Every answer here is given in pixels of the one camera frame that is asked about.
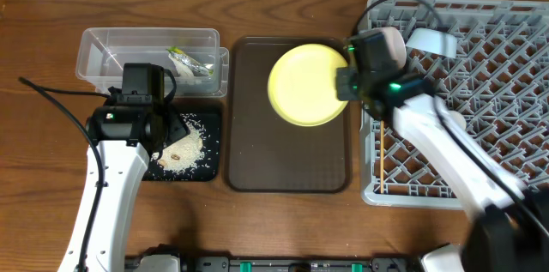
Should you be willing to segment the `rice leftovers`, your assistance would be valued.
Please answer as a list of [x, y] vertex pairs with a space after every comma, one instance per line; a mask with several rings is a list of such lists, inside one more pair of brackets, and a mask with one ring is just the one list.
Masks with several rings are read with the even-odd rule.
[[151, 162], [163, 173], [192, 178], [200, 169], [213, 168], [210, 165], [212, 148], [208, 147], [212, 135], [197, 113], [182, 113], [180, 116], [189, 128], [189, 135], [169, 147], [165, 143], [161, 152], [153, 153]]

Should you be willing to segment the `yellow plate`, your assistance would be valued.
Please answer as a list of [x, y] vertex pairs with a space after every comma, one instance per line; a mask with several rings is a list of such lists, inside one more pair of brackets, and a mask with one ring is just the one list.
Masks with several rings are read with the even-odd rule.
[[336, 71], [347, 60], [335, 49], [305, 44], [284, 53], [268, 76], [268, 99], [290, 124], [314, 127], [339, 116], [347, 102], [337, 98]]

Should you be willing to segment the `wooden chopstick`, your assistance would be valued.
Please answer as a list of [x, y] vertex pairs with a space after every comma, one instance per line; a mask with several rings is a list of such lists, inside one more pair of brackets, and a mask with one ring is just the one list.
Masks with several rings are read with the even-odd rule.
[[379, 169], [380, 169], [380, 173], [379, 173], [379, 178], [380, 178], [380, 183], [379, 183], [379, 193], [380, 195], [384, 194], [384, 135], [385, 135], [385, 128], [384, 128], [384, 121], [380, 121], [380, 160], [379, 160]]

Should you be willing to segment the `pink bowl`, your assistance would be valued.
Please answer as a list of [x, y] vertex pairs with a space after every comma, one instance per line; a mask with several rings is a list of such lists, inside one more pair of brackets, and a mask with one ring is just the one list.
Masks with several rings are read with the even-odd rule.
[[400, 32], [395, 27], [381, 27], [379, 31], [383, 34], [389, 53], [396, 61], [398, 69], [403, 69], [407, 61], [407, 48]]

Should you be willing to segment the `green snack wrapper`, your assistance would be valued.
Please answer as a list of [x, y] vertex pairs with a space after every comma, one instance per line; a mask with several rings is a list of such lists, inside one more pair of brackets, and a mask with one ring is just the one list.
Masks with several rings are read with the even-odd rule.
[[168, 57], [182, 77], [210, 77], [214, 73], [211, 63], [200, 63], [176, 46], [167, 49]]

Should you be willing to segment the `light blue bowl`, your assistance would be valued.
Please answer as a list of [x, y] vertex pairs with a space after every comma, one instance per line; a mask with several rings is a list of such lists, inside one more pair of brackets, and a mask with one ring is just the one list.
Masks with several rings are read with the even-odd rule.
[[457, 38], [454, 35], [427, 28], [416, 28], [406, 46], [449, 58], [456, 58], [457, 55]]

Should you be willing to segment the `white green cup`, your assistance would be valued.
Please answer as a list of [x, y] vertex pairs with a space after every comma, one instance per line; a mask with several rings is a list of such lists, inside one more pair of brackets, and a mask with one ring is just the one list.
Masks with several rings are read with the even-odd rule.
[[449, 125], [452, 130], [463, 130], [467, 128], [466, 119], [457, 111], [449, 111]]

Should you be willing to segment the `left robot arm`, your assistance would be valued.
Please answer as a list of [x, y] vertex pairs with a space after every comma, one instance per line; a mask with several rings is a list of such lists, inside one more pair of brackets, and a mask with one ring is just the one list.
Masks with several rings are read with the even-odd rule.
[[87, 178], [62, 271], [122, 271], [136, 195], [152, 154], [190, 131], [166, 92], [172, 72], [127, 63], [121, 88], [111, 88], [87, 120]]

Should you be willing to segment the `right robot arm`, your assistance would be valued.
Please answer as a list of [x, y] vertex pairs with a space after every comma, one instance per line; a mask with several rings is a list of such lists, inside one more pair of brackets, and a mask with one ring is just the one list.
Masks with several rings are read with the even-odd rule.
[[354, 33], [350, 64], [336, 71], [340, 100], [366, 112], [412, 143], [436, 169], [472, 222], [464, 245], [419, 259], [424, 271], [546, 271], [548, 192], [532, 191], [500, 166], [451, 117], [432, 84], [407, 73], [403, 38], [393, 27]]

